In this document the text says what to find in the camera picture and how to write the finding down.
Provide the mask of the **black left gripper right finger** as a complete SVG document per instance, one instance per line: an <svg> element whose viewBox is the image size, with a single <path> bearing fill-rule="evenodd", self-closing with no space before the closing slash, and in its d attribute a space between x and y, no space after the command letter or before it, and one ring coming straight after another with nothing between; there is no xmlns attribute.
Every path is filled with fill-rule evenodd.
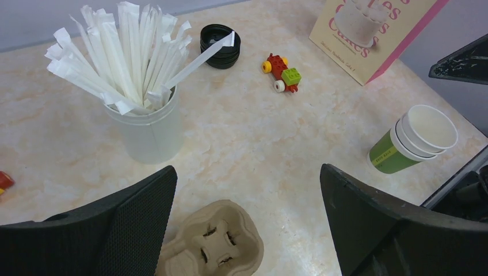
<svg viewBox="0 0 488 276"><path fill-rule="evenodd" d="M413 205L331 164L320 183L343 275L487 274L487 224Z"/></svg>

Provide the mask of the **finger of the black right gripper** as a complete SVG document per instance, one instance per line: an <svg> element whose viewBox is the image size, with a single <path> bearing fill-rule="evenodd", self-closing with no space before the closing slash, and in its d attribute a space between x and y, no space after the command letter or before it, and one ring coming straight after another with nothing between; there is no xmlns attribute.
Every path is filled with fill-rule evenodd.
<svg viewBox="0 0 488 276"><path fill-rule="evenodd" d="M432 65L428 77L487 85L487 34Z"/></svg>

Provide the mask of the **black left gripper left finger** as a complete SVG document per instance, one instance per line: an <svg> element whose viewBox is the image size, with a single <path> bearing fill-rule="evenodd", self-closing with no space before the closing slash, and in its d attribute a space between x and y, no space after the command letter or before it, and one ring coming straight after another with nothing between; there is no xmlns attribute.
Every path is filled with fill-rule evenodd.
<svg viewBox="0 0 488 276"><path fill-rule="evenodd" d="M154 275L177 186L167 166L40 222L1 226L2 275Z"/></svg>

